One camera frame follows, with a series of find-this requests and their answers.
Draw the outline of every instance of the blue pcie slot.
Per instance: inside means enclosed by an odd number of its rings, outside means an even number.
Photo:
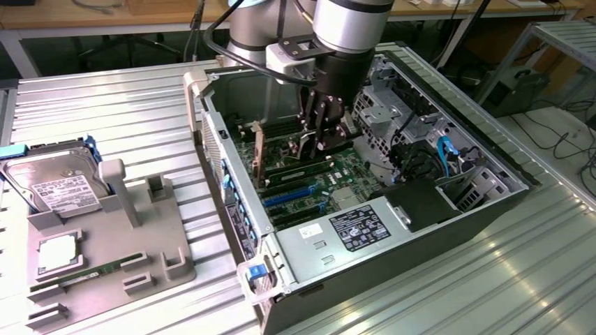
[[[265,201],[263,201],[263,205],[265,207],[271,207],[275,206],[276,204],[283,204],[284,202],[309,196],[311,194],[313,194],[317,184],[319,183],[288,194],[267,199]]]

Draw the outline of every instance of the warning label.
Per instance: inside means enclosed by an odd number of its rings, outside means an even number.
[[[369,205],[332,217],[329,221],[349,251],[356,251],[391,236]]]
[[[85,176],[53,180],[32,186],[49,209],[57,213],[99,204]]]

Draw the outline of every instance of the wooden table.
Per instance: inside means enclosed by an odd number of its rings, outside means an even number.
[[[89,3],[112,3],[119,0],[93,0]],[[576,0],[561,0],[567,7],[564,20],[573,17],[583,5]],[[453,36],[441,63],[447,61],[452,50],[469,24],[480,0],[473,5],[460,6],[455,14],[463,19]],[[225,0],[208,0],[205,4],[201,29],[213,22],[227,9]],[[389,21],[445,20],[452,16],[453,8],[443,4],[421,2],[413,6],[405,0],[395,0]],[[519,8],[507,0],[492,0],[483,17],[515,17],[551,15],[551,7]],[[7,49],[12,62],[23,78],[39,77],[39,71],[20,41],[25,38],[49,38],[68,36],[96,36],[117,34],[143,34],[169,31],[188,31],[192,13],[132,15],[127,8],[115,8],[113,15],[75,6],[71,0],[37,0],[35,6],[5,7],[0,10],[0,42]]]

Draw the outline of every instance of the hard drive label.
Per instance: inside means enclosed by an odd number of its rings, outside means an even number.
[[[99,204],[85,176],[75,176],[32,185],[37,196],[57,213]]]
[[[329,221],[345,249],[352,252],[391,236],[369,205],[332,217]]]

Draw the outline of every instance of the green circuit board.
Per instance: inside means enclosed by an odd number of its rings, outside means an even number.
[[[299,143],[299,140],[300,134],[265,140],[265,171],[280,168],[292,169],[292,166],[304,164],[287,149],[288,143]],[[252,176],[255,143],[243,142],[239,138],[235,138],[235,143],[248,175]],[[295,170],[291,170],[287,177],[292,177],[293,171],[303,173],[303,176],[296,178],[296,181],[292,180],[289,183],[283,183],[281,181],[281,185],[275,185],[275,187],[265,186],[265,183],[260,183],[256,188],[267,213],[269,214],[269,219],[279,229],[288,228],[319,216],[331,214],[351,204],[365,202],[369,199],[371,193],[381,189],[381,184],[367,168],[365,162],[353,148],[348,148],[329,157],[319,164],[297,167]],[[292,188],[292,184],[299,184],[300,186]],[[291,195],[293,192],[308,188],[308,186],[312,188],[309,195],[276,205],[265,205],[269,199]],[[276,192],[275,190],[279,188],[288,188],[288,190]],[[347,198],[344,201],[339,199],[340,195],[344,195],[344,198]]]

